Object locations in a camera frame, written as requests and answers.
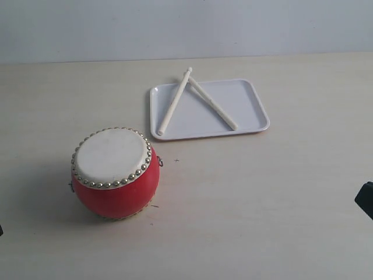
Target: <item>white drumhead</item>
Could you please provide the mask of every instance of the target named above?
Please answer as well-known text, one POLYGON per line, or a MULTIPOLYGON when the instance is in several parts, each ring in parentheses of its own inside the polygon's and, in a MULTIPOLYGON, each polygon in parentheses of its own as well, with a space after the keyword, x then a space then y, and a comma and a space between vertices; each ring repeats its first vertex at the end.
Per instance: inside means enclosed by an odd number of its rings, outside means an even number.
POLYGON ((146 142, 128 129, 108 129, 84 141, 75 156, 76 171, 93 182, 113 182, 141 169, 146 142))

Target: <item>white drumstick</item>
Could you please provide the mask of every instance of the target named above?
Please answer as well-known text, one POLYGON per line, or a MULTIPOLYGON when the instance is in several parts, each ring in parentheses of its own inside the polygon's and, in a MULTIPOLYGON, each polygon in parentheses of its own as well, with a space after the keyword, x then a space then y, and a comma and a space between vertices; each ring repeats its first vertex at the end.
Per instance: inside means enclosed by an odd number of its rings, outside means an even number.
POLYGON ((189 83, 197 90, 197 92, 206 100, 206 102, 214 109, 215 112, 219 114, 219 116, 232 128, 232 130, 237 130, 238 125, 227 115, 223 109, 212 100, 212 98, 205 92, 204 89, 194 80, 192 77, 189 77, 189 83))
POLYGON ((161 124, 161 127, 158 130, 158 134, 159 135, 163 135, 164 134, 164 131, 166 130, 166 128, 168 126, 168 123, 170 122, 171 117, 174 114, 174 111, 176 109, 176 105, 179 102, 179 99, 181 97, 182 92, 185 89, 185 86, 187 85, 188 78, 189 78, 189 76, 190 76, 191 73, 192 73, 192 67, 189 67, 188 70, 186 71, 186 73, 184 74, 184 78, 182 79, 182 81, 181 81, 181 83, 179 85, 179 88, 178 88, 178 90, 177 90, 177 92, 175 94, 174 100, 172 101, 172 103, 170 105, 170 108, 168 108, 166 116, 164 116, 164 119, 163 119, 163 122, 161 124))

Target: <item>tray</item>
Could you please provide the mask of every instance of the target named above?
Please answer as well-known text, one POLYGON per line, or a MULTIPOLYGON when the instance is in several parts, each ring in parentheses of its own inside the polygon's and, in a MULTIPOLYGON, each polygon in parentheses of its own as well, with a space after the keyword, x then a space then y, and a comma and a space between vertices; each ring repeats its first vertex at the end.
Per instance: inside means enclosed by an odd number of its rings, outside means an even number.
POLYGON ((269 127, 269 118, 254 87, 244 79, 201 82, 201 87, 238 124, 233 131, 189 83, 181 95, 162 136, 157 131, 177 91, 178 84, 150 90, 150 130, 159 140, 190 139, 256 133, 269 127))

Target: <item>red drum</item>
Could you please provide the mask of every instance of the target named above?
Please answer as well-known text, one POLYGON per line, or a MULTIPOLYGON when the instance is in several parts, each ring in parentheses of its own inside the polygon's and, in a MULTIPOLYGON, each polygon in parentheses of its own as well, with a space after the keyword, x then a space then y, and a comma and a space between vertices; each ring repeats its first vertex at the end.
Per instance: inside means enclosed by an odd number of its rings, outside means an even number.
POLYGON ((156 192, 161 159, 143 134, 109 128, 86 137, 72 155, 72 188, 94 213, 122 219, 141 211, 156 192))

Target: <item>table surface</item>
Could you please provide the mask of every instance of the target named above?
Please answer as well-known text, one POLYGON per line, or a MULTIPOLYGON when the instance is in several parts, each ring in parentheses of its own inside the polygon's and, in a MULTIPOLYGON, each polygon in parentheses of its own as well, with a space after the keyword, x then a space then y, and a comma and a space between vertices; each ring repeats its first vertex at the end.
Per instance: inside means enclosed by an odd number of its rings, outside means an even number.
POLYGON ((373 221, 373 53, 0 66, 3 279, 367 279, 373 221), (244 78, 258 134, 157 142, 152 204, 106 222, 70 191, 77 143, 107 127, 150 136, 149 89, 244 78))

